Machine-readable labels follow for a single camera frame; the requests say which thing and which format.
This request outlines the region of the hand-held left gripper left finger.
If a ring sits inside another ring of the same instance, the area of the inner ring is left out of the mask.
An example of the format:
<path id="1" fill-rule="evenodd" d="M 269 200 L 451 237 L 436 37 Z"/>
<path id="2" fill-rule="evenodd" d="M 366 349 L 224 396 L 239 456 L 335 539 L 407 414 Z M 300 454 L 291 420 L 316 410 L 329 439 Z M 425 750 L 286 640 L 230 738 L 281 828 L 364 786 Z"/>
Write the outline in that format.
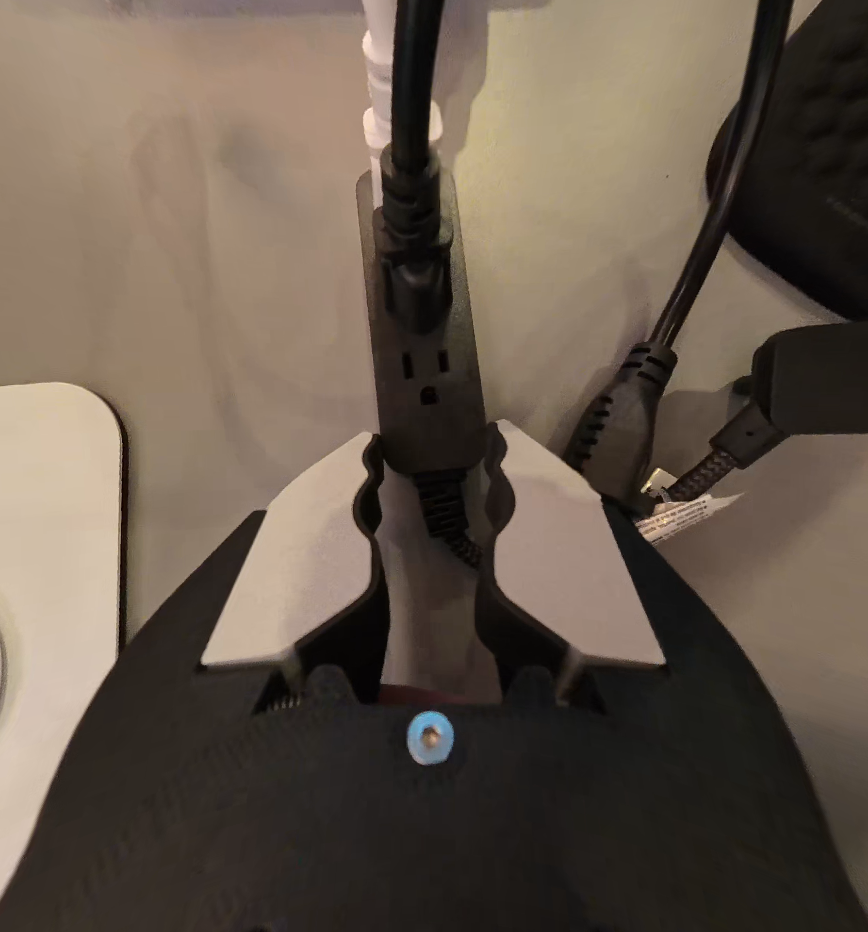
<path id="1" fill-rule="evenodd" d="M 381 668 L 389 594 L 381 439 L 359 433 L 269 504 L 202 654 L 204 667 Z"/>

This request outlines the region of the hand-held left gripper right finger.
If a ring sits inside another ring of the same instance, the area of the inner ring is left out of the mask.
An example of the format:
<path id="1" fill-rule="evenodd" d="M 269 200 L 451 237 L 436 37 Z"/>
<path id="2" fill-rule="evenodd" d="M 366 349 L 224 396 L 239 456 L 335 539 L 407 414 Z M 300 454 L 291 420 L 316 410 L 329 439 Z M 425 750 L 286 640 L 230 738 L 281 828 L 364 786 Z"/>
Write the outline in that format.
<path id="1" fill-rule="evenodd" d="M 489 425 L 491 526 L 475 630 L 500 665 L 560 669 L 666 659 L 605 514 L 577 472 L 508 420 Z"/>

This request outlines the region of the black power strip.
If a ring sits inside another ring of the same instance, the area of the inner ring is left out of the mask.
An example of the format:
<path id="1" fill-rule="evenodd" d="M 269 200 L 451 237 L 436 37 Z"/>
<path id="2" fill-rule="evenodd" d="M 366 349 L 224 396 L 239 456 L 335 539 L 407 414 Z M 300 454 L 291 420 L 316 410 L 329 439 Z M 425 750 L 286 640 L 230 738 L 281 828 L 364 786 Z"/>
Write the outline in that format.
<path id="1" fill-rule="evenodd" d="M 410 479 L 429 536 L 478 569 L 482 550 L 469 535 L 463 487 L 484 457 L 486 413 L 455 184 L 449 171 L 441 178 L 450 304 L 428 332 L 409 331 L 388 309 L 370 171 L 357 181 L 358 225 L 384 462 Z"/>

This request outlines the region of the black power plug with cable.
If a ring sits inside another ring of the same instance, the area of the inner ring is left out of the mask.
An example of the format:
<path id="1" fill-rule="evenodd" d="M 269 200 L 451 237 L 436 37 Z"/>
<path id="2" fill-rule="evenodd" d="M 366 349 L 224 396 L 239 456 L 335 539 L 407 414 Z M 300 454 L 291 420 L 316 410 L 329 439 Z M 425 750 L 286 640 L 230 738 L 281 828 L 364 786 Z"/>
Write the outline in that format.
<path id="1" fill-rule="evenodd" d="M 384 308 L 408 333 L 435 331 L 451 309 L 451 224 L 430 142 L 443 1 L 398 1 L 393 28 L 391 141 L 381 154 L 376 228 Z"/>

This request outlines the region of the black honeycomb wrist rest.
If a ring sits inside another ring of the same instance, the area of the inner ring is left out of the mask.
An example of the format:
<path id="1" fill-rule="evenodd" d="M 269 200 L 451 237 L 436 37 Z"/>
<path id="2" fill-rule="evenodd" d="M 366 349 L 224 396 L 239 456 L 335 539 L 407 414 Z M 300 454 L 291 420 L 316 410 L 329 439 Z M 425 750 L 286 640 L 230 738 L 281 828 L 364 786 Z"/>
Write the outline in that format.
<path id="1" fill-rule="evenodd" d="M 820 2 L 788 39 L 728 233 L 825 309 L 868 320 L 868 1 Z"/>

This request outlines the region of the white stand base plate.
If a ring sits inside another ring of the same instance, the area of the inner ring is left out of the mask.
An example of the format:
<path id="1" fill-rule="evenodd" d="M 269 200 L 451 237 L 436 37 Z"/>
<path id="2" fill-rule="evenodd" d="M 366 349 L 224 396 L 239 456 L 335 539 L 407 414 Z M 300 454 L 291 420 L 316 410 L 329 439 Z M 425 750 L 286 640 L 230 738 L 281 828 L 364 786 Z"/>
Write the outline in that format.
<path id="1" fill-rule="evenodd" d="M 0 387 L 0 772 L 54 768 L 117 659 L 125 442 L 79 386 Z"/>

